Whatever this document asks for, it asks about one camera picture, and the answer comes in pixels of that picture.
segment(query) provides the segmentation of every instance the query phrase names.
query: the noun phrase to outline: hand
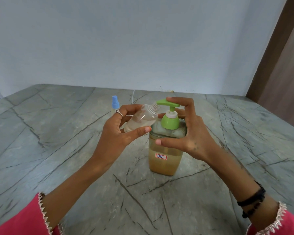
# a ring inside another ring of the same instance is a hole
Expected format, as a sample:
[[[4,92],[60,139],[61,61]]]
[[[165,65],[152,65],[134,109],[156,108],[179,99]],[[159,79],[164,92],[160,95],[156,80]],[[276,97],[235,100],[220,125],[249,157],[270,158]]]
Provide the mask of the hand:
[[[162,138],[157,139],[156,144],[168,148],[175,148],[190,154],[193,158],[204,162],[211,159],[216,151],[221,148],[216,144],[209,134],[203,119],[196,115],[194,100],[183,97],[167,97],[167,101],[185,106],[185,110],[177,109],[179,118],[185,119],[187,134],[184,138]]]
[[[131,132],[124,133],[120,127],[128,122],[142,105],[123,105],[119,111],[124,115],[115,113],[103,126],[102,134],[94,151],[91,162],[101,165],[104,171],[108,170],[114,161],[121,155],[127,145],[151,130],[150,126],[140,127]]]

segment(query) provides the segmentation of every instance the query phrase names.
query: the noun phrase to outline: pink sleeve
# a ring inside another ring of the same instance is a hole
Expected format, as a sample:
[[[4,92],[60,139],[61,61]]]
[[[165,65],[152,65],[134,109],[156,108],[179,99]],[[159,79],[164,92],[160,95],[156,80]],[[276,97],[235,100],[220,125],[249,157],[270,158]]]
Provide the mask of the pink sleeve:
[[[61,235],[58,226],[53,231],[48,227],[46,213],[43,211],[43,196],[43,193],[37,193],[24,209],[1,225],[0,235]]]
[[[279,202],[280,207],[276,220],[273,224],[257,233],[255,227],[251,224],[246,235],[294,235],[294,215],[286,210],[286,205]]]

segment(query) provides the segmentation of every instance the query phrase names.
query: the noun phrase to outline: silver ring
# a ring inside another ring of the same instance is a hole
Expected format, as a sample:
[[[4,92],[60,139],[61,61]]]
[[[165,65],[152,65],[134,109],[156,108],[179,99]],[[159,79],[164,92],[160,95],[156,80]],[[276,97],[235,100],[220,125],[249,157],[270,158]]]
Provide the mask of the silver ring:
[[[119,110],[116,110],[115,111],[116,113],[119,113],[120,115],[122,115],[122,113],[119,111]]]

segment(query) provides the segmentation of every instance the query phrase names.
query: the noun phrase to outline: black thread bracelet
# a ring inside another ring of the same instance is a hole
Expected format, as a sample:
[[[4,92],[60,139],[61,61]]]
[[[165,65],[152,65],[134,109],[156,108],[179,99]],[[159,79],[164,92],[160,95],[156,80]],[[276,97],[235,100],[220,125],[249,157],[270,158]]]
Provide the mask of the black thread bracelet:
[[[238,206],[244,207],[247,205],[251,205],[251,204],[255,203],[256,201],[261,200],[262,197],[263,198],[265,197],[266,190],[263,188],[263,186],[261,184],[259,184],[258,182],[256,182],[256,183],[260,186],[260,189],[252,197],[248,198],[247,200],[237,202]]]
[[[260,204],[263,202],[264,198],[265,198],[265,196],[263,196],[263,198],[262,198],[259,202],[257,202],[257,203],[255,204],[255,206],[254,206],[253,209],[248,210],[247,213],[245,213],[245,212],[243,211],[242,217],[243,217],[243,218],[248,218],[248,217],[252,216],[252,215],[255,213],[256,209],[259,208],[259,206],[260,206]]]

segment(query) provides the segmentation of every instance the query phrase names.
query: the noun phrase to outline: forearm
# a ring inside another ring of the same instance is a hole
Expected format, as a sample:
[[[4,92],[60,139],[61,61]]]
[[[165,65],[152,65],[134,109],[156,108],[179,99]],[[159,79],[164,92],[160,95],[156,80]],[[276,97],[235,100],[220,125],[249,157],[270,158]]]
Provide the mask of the forearm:
[[[211,158],[213,160],[208,164],[228,186],[237,201],[244,201],[259,190],[260,187],[255,183],[254,179],[224,150],[216,150],[214,155],[211,155]],[[245,212],[252,208],[253,205],[242,207]],[[260,207],[256,209],[249,219],[256,229],[260,231],[275,221],[277,212],[278,203],[266,194]]]
[[[106,170],[107,168],[104,166],[88,161],[43,198],[44,211],[52,229],[60,222],[85,190],[102,176]]]

